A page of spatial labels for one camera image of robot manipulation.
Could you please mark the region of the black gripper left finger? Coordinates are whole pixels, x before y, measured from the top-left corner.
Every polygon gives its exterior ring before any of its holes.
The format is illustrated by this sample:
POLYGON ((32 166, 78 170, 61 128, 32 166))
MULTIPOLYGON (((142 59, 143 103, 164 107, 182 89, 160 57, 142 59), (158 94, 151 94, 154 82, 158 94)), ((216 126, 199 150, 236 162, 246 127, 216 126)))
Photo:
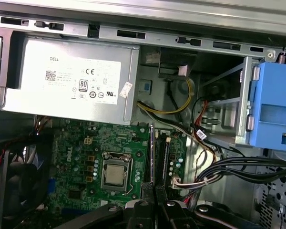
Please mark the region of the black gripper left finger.
POLYGON ((104 205, 68 222, 69 229, 153 229, 154 186, 152 182, 141 184, 142 199, 128 202, 122 208, 114 204, 104 205))

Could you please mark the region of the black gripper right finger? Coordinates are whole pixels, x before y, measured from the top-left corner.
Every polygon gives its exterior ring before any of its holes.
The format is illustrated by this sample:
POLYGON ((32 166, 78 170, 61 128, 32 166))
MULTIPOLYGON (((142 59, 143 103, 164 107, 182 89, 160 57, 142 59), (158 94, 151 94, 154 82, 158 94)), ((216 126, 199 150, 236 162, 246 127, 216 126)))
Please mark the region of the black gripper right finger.
POLYGON ((184 203, 157 193, 159 229, 258 229, 260 226, 212 205, 198 205, 189 211, 184 203))

